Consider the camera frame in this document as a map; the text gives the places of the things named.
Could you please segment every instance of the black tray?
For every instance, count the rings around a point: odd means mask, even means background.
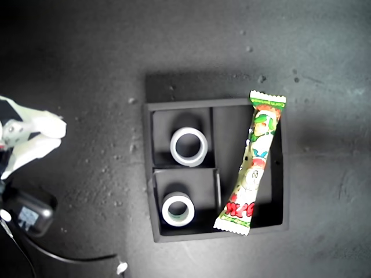
[[[144,106],[144,142],[148,203],[155,242],[236,236],[213,228],[237,179],[253,107],[245,99],[155,103]],[[172,134],[192,126],[209,143],[203,163],[194,168],[177,164],[169,146]],[[272,142],[254,207],[250,235],[282,231],[289,223],[289,185],[285,113]],[[161,216],[163,198],[186,193],[195,205],[195,218],[184,226],[168,225]]]

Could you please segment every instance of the dusty surface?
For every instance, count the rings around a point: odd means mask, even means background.
[[[129,277],[370,278],[370,14],[360,0],[1,1],[0,93],[68,123],[57,151],[14,175],[59,199],[41,243],[72,257],[118,252]],[[288,97],[290,229],[155,244],[146,92],[171,101],[251,89]],[[29,277],[0,237],[1,277]],[[115,262],[32,254],[43,278],[116,277]]]

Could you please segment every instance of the black cable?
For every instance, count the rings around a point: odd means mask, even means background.
[[[33,248],[37,249],[39,252],[43,253],[44,255],[47,255],[48,257],[51,257],[61,262],[66,262],[68,264],[88,264],[91,262],[106,261],[108,259],[114,259],[117,257],[117,254],[111,254],[111,255],[106,255],[102,257],[87,258],[87,259],[67,258],[61,255],[57,255],[43,248],[37,242],[35,242],[32,238],[30,238],[29,235],[27,235],[26,233],[23,233],[23,235],[27,243],[29,243],[31,246],[33,246]]]
[[[30,266],[30,268],[31,268],[33,278],[37,278],[37,275],[36,275],[36,271],[35,271],[34,265],[32,264],[32,262],[31,262],[29,256],[25,253],[24,249],[23,249],[22,247],[20,247],[20,245],[18,244],[18,242],[17,242],[14,238],[12,238],[12,239],[13,239],[15,245],[18,247],[18,249],[19,249],[19,250],[21,251],[21,253],[23,254],[23,256],[26,258],[26,260],[27,260],[27,262],[28,262],[28,264],[29,264],[29,266]]]
[[[14,238],[14,235],[13,235],[12,231],[9,229],[7,223],[2,218],[0,218],[0,224],[4,228],[5,232],[8,234],[8,236],[15,243],[15,245],[17,246],[17,248],[19,249],[19,251],[21,251],[21,253],[23,254],[23,256],[26,258],[26,260],[27,260],[27,262],[28,262],[28,264],[29,264],[29,266],[31,268],[33,278],[37,278],[34,265],[32,264],[31,259],[30,259],[30,256],[27,253],[27,251],[24,248],[24,246],[21,243],[18,243],[17,242],[17,240]]]

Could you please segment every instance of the green snack package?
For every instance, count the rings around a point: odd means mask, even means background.
[[[255,108],[245,153],[239,168],[236,186],[214,228],[248,235],[257,190],[264,173],[274,133],[286,105],[286,98],[257,91],[250,92]]]

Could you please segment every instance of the tape roll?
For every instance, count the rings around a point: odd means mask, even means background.
[[[187,206],[184,213],[174,215],[169,211],[170,206],[175,202],[182,202]],[[182,227],[189,224],[194,216],[195,207],[187,194],[182,192],[173,192],[166,195],[162,205],[162,217],[166,223],[174,227]]]
[[[195,135],[200,141],[199,151],[194,156],[191,156],[189,158],[181,156],[176,151],[176,143],[178,142],[180,137],[186,134]],[[206,154],[208,152],[208,141],[201,131],[194,129],[193,127],[183,127],[181,129],[178,129],[173,134],[173,137],[170,141],[170,152],[177,163],[188,167],[196,167],[199,166],[206,157]]]

